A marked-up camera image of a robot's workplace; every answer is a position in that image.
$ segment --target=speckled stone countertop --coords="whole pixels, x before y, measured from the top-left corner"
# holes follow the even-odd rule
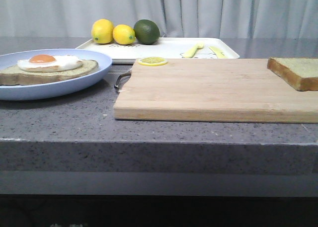
[[[88,39],[0,37],[0,54],[75,48]],[[318,56],[318,39],[223,41],[241,58]],[[103,80],[73,94],[0,101],[1,173],[318,173],[317,124],[115,120],[113,86],[130,67],[112,65]]]

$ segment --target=lemon slice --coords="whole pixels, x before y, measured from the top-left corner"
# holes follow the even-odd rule
[[[140,65],[154,67],[154,66],[162,66],[166,64],[168,61],[162,57],[144,57],[144,58],[137,59],[137,62]]]

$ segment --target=egg white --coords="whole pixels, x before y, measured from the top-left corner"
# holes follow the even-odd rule
[[[19,60],[17,65],[26,72],[61,72],[72,70],[83,65],[76,56],[53,56],[56,61],[46,63],[31,63],[29,60]]]

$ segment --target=egg yolk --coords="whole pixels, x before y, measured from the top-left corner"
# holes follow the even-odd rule
[[[46,62],[54,62],[56,61],[56,59],[50,55],[36,55],[34,57],[32,57],[29,62],[31,63],[46,63]]]

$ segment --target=blue plate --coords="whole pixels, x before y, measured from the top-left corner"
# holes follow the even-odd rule
[[[37,54],[52,56],[73,55],[80,59],[96,60],[99,70],[74,79],[35,85],[0,85],[0,100],[35,100],[52,98],[85,89],[101,79],[111,68],[112,59],[103,53],[79,49],[44,49],[17,52],[0,56],[0,70],[15,65],[18,60],[29,59]]]

